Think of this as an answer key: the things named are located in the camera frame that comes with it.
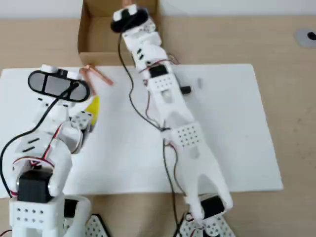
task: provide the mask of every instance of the wire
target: wire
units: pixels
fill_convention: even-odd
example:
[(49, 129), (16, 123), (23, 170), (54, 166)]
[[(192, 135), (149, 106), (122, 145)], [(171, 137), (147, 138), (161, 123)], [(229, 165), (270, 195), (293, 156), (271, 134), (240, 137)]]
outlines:
[(132, 87), (131, 87), (131, 90), (129, 92), (129, 101), (133, 107), (133, 109), (135, 110), (135, 112), (139, 115), (139, 117), (141, 117), (144, 121), (146, 121), (147, 123), (149, 123), (151, 126), (155, 127), (156, 129), (158, 129), (160, 132), (163, 132), (163, 131), (166, 131), (166, 130), (170, 130), (170, 128), (162, 128), (162, 127), (159, 127), (157, 125), (155, 125), (153, 122), (149, 121), (148, 119), (146, 119), (138, 110), (137, 108), (135, 107), (134, 103), (133, 103), (133, 100), (132, 100), (132, 93), (134, 91), (134, 80), (133, 80), (133, 77), (132, 75), (130, 74), (129, 70), (127, 69), (125, 63), (124, 63), (124, 60), (122, 58), (122, 54), (121, 54), (121, 50), (120, 50), (120, 45), (121, 45), (121, 41), (122, 41), (122, 34), (123, 32), (125, 31), (125, 29), (132, 23), (132, 21), (135, 19), (135, 16), (133, 18), (130, 19), (129, 22), (126, 23), (126, 25), (123, 27), (121, 33), (119, 34), (119, 37), (118, 37), (118, 57), (119, 57), (119, 60), (122, 64), (122, 66), (124, 67), (129, 79), (130, 79), (130, 82), (132, 84)]
[(174, 167), (173, 167), (173, 178), (174, 178), (174, 181), (176, 182), (178, 188), (181, 190), (183, 195), (186, 196), (186, 193), (183, 191), (183, 188), (179, 184), (178, 179), (177, 179), (177, 175), (176, 175), (177, 165), (178, 165), (178, 161), (179, 161), (178, 152), (177, 152), (176, 148), (172, 145), (172, 143), (169, 143), (167, 146), (171, 147), (174, 150), (174, 153), (175, 153), (175, 156), (176, 156), (176, 162), (175, 162)]
[(45, 113), (43, 114), (43, 116), (40, 118), (39, 122), (36, 124), (36, 126), (27, 131), (27, 132), (24, 132), (24, 133), (21, 133), (15, 137), (13, 137), (10, 141), (7, 142), (7, 144), (4, 146), (3, 150), (1, 151), (1, 155), (0, 155), (0, 176), (1, 176), (1, 180), (3, 182), (3, 185), (7, 191), (7, 193), (9, 194), (10, 198), (12, 197), (11, 193), (10, 193), (10, 188), (8, 187), (7, 183), (6, 183), (6, 180), (4, 178), (4, 175), (3, 175), (3, 155), (4, 155), (4, 152), (5, 150), (11, 145), (11, 143), (13, 143), (15, 140), (23, 137), (23, 136), (26, 136), (26, 135), (29, 135), (33, 132), (35, 132), (39, 126), (43, 123), (43, 121), (45, 120), (45, 118), (47, 117), (48, 113), (51, 111), (51, 109), (57, 104), (57, 102), (61, 99), (64, 98), (64, 96), (66, 94), (68, 94), (69, 92), (72, 92), (74, 89), (76, 89), (77, 87), (79, 86), (79, 83), (74, 83), (72, 84), (71, 86), (69, 86), (68, 89), (66, 89), (63, 93), (61, 93), (51, 104), (50, 106), (47, 108), (47, 110), (45, 111)]
[(171, 60), (169, 60), (169, 59), (161, 59), (161, 60), (158, 60), (158, 61), (152, 63), (152, 64), (149, 65), (148, 67), (146, 67), (146, 68), (140, 70), (139, 73), (142, 73), (142, 72), (144, 72), (144, 71), (150, 69), (152, 66), (157, 65), (157, 64), (159, 64), (159, 63), (161, 63), (161, 62), (165, 62), (165, 61), (168, 61), (168, 62), (170, 62), (170, 63), (173, 63), (173, 62), (172, 62)]
[(30, 157), (30, 156), (26, 156), (26, 157), (20, 157), (19, 159), (16, 159), (13, 164), (23, 160), (23, 159), (27, 159), (27, 160), (32, 160), (32, 161), (36, 161), (36, 162), (44, 162), (49, 164), (50, 166), (52, 166), (53, 168), (55, 167), (53, 163), (51, 163), (50, 161), (43, 159), (43, 158), (39, 158), (39, 157)]
[(171, 187), (171, 192), (172, 192), (173, 215), (174, 215), (174, 220), (175, 220), (175, 223), (176, 223), (177, 231), (179, 231), (179, 224), (178, 224), (179, 222), (178, 222), (177, 207), (176, 207), (176, 193), (174, 192), (173, 184), (172, 184), (171, 177), (170, 177), (170, 174), (169, 174), (169, 171), (168, 171), (167, 160), (166, 160), (166, 151), (165, 151), (165, 147), (166, 147), (165, 139), (163, 140), (162, 145), (163, 145), (162, 156), (163, 156), (164, 168), (166, 170), (166, 173), (167, 173), (167, 176), (168, 176), (168, 180), (169, 180), (169, 184), (170, 184), (170, 187)]
[(12, 232), (12, 230), (7, 230), (7, 231), (4, 231), (0, 234), (0, 237), (4, 236), (5, 234), (9, 233), (9, 232)]
[(145, 115), (146, 115), (147, 119), (153, 121), (157, 125), (159, 123), (155, 119), (149, 117), (149, 115), (148, 115), (149, 106), (150, 106), (150, 91), (148, 91), (148, 100), (147, 100), (147, 107), (145, 110)]

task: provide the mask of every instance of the white sheet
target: white sheet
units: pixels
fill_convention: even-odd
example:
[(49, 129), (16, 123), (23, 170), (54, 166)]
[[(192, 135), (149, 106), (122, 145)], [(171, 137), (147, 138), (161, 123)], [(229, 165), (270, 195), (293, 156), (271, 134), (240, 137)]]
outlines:
[[(78, 71), (78, 68), (65, 68)], [(100, 67), (115, 85), (92, 77), (100, 95), (101, 111), (93, 134), (79, 155), (65, 186), (66, 194), (121, 194), (169, 192), (158, 131), (132, 109), (130, 81), (122, 67)], [(133, 100), (144, 111), (147, 91), (134, 68)], [(39, 95), (27, 85), (35, 69), (6, 69), (0, 79), (0, 145), (30, 128)], [(180, 65), (174, 67), (182, 85), (193, 92), (186, 101), (204, 129), (233, 192), (282, 189), (282, 181), (260, 92), (251, 65)], [(150, 113), (155, 115), (155, 108)], [(14, 160), (15, 142), (4, 156), (8, 177)], [(167, 151), (170, 170), (174, 155)], [(200, 193), (210, 192), (201, 183)], [(0, 187), (0, 197), (6, 196)]]

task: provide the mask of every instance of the wooden table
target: wooden table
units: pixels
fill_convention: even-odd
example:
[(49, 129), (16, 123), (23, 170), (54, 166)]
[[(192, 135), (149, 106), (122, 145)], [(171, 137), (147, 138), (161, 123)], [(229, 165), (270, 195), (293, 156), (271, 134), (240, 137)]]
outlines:
[[(314, 236), (316, 233), (316, 50), (299, 47), (293, 33), (316, 17), (163, 19), (164, 45), (181, 63), (254, 66), (280, 166), (284, 191), (233, 194), (226, 215), (239, 237)], [(0, 68), (81, 65), (79, 20), (0, 20)], [(170, 194), (99, 196), (113, 236), (170, 237)], [(177, 197), (179, 213), (185, 209)], [(0, 228), (8, 228), (7, 200)]]

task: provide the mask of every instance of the white robotic arm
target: white robotic arm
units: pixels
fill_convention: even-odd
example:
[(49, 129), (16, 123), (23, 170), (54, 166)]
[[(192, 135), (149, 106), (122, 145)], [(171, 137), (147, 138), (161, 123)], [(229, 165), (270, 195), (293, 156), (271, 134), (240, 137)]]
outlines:
[[(53, 80), (54, 76), (60, 78), (56, 82), (49, 82), (50, 85), (56, 83), (54, 88), (44, 88), (41, 91), (52, 93), (64, 90), (59, 85), (66, 82), (81, 83), (77, 95), (65, 95), (68, 100), (75, 100), (80, 97), (80, 92), (85, 92), (86, 85), (78, 80), (76, 73), (47, 65), (43, 65), (41, 71), (33, 73), (36, 75), (36, 83), (33, 85), (36, 86), (42, 74), (45, 75), (45, 80), (49, 77)], [(69, 108), (72, 102), (60, 100), (40, 123), (49, 103), (42, 98), (39, 100), (41, 106), (34, 124), (40, 126), (33, 133), (22, 137), (8, 181), (11, 195), (14, 196), (10, 200), (12, 236), (84, 237), (91, 203), (85, 197), (64, 196), (62, 191), (72, 168), (71, 156), (80, 152), (90, 132), (93, 115), (80, 111), (71, 118)]]
[(222, 208), (218, 208), (218, 198), (213, 198), (207, 208), (214, 209), (213, 200), (218, 211), (213, 211), (212, 216), (222, 215), (233, 207), (233, 200), (220, 166), (205, 142), (202, 128), (186, 106), (154, 22), (148, 15), (144, 17), (144, 9), (134, 4), (114, 13), (111, 26), (116, 32), (121, 30), (136, 69), (148, 81), (147, 90), (156, 104), (160, 124), (166, 123), (171, 128), (163, 137), (178, 151), (186, 202), (195, 221), (210, 217), (198, 197), (198, 181), (202, 175), (213, 184), (222, 202)]

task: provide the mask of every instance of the brown cardboard box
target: brown cardboard box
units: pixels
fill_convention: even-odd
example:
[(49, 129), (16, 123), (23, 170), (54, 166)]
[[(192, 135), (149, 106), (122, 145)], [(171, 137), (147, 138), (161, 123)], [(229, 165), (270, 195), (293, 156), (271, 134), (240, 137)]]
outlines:
[[(158, 0), (138, 0), (137, 4), (147, 8), (159, 26)], [(121, 0), (83, 0), (78, 53), (84, 65), (120, 65), (118, 57), (119, 35), (110, 27), (113, 13), (122, 8)], [(132, 59), (125, 44), (121, 44), (122, 57), (131, 65)]]

